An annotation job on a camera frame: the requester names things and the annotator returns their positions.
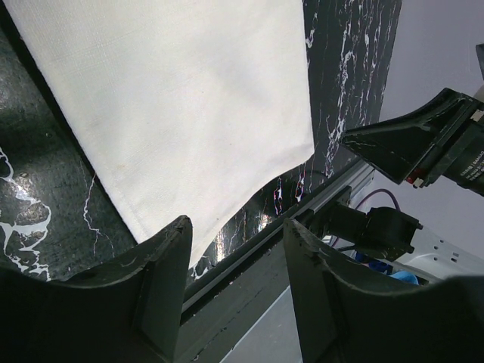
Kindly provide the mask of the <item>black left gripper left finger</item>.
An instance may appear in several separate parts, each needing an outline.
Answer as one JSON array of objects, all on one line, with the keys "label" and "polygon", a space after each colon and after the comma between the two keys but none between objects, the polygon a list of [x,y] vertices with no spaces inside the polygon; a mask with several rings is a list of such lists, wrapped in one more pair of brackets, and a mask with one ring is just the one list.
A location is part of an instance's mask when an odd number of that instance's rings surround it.
[{"label": "black left gripper left finger", "polygon": [[172,359],[193,227],[179,216],[154,237],[67,280],[93,359]]}]

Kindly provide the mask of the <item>white cloth napkin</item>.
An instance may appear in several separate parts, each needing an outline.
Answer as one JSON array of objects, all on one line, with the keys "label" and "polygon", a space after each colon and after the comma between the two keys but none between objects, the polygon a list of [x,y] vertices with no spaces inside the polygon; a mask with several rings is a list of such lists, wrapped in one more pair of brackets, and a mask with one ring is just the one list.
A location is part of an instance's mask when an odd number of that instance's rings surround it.
[{"label": "white cloth napkin", "polygon": [[300,1],[7,1],[137,242],[180,215],[191,264],[262,187],[307,161]]}]

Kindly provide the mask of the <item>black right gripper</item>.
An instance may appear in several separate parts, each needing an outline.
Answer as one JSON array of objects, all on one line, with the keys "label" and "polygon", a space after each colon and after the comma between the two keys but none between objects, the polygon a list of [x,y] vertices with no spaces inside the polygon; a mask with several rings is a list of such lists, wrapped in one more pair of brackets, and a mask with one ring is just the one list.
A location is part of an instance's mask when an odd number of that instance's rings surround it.
[{"label": "black right gripper", "polygon": [[396,184],[444,176],[483,194],[482,96],[444,88],[410,113],[345,131],[340,144]]}]

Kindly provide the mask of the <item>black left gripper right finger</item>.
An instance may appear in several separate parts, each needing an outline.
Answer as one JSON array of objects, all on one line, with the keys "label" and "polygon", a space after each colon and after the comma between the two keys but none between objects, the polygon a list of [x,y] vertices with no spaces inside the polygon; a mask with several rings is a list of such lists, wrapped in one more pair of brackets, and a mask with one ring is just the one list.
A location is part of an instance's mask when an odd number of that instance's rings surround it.
[{"label": "black left gripper right finger", "polygon": [[414,285],[323,245],[294,219],[284,222],[284,252],[303,361],[423,361]]}]

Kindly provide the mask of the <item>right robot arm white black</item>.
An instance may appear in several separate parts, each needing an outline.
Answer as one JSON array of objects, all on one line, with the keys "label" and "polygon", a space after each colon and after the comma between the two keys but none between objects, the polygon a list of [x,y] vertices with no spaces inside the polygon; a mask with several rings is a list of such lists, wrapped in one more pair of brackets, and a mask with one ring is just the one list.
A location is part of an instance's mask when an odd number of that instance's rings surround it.
[{"label": "right robot arm white black", "polygon": [[[444,88],[404,116],[345,132],[343,146],[401,184],[421,189],[444,177],[483,195],[483,91],[474,96]],[[427,281],[482,275],[483,260],[451,244],[394,207],[364,213],[331,201],[314,217],[314,234],[329,234],[373,260]]]}]

